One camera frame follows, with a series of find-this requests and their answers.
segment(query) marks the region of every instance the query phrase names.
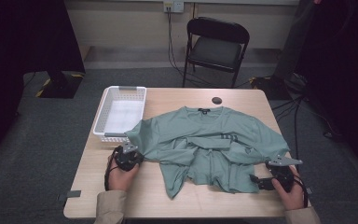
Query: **table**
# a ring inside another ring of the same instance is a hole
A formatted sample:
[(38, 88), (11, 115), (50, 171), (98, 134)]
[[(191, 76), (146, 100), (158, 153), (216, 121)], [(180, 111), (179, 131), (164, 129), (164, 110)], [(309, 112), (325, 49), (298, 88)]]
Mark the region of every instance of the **table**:
[[(222, 106), (252, 115), (280, 132), (264, 92), (224, 89), (147, 89), (144, 119), (188, 107), (218, 107), (212, 98), (220, 97)], [(78, 198), (69, 198), (64, 208), (68, 218), (96, 217), (99, 192), (104, 191), (103, 175), (107, 157), (118, 143), (103, 143), (91, 132), (79, 163), (71, 190), (81, 190)], [(255, 166), (259, 177), (270, 176), (264, 164)], [(283, 206), (276, 191), (226, 193), (215, 187), (194, 185), (187, 180), (171, 200), (157, 162), (143, 162), (129, 190), (126, 218), (203, 218), (203, 217), (282, 217)]]

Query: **t-shirt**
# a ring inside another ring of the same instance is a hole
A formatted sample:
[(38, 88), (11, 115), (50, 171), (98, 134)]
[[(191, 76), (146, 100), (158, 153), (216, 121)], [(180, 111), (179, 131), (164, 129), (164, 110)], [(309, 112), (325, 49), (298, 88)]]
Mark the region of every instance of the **t-shirt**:
[(225, 192), (258, 192), (254, 164), (289, 147), (259, 119), (228, 107), (189, 108), (141, 120), (126, 132), (147, 160), (159, 161), (170, 198), (187, 177)]

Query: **white plastic basket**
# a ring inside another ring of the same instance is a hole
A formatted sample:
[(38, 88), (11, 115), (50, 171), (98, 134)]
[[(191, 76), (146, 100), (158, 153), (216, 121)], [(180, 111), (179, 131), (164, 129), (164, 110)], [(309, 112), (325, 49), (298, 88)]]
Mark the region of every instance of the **white plastic basket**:
[(124, 132), (142, 119), (145, 110), (146, 88), (111, 86), (103, 98), (93, 133), (103, 142), (124, 142)]

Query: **sleeve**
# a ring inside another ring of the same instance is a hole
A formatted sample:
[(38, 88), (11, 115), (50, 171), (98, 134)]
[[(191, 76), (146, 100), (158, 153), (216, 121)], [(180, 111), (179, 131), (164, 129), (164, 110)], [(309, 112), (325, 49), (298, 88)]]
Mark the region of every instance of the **sleeve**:
[(284, 156), (289, 151), (283, 136), (276, 133), (259, 119), (254, 119), (253, 138), (255, 149), (263, 156), (263, 161), (267, 158), (274, 158), (277, 155)]
[(127, 192), (122, 190), (109, 190), (98, 194), (97, 218), (94, 224), (117, 224), (124, 217), (124, 202)]
[(287, 224), (321, 224), (321, 220), (313, 207), (284, 212)]
[(156, 151), (159, 140), (158, 119), (141, 120), (132, 130), (127, 131), (126, 135), (148, 160), (158, 158)]

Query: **dark background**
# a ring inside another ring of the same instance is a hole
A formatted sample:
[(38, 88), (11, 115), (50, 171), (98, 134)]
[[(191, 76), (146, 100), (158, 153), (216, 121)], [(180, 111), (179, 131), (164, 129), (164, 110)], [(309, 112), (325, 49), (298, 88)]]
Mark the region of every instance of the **dark background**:
[(16, 116), (23, 75), (85, 73), (63, 0), (0, 1), (0, 142)]
[(358, 0), (324, 0), (296, 71), (358, 157)]

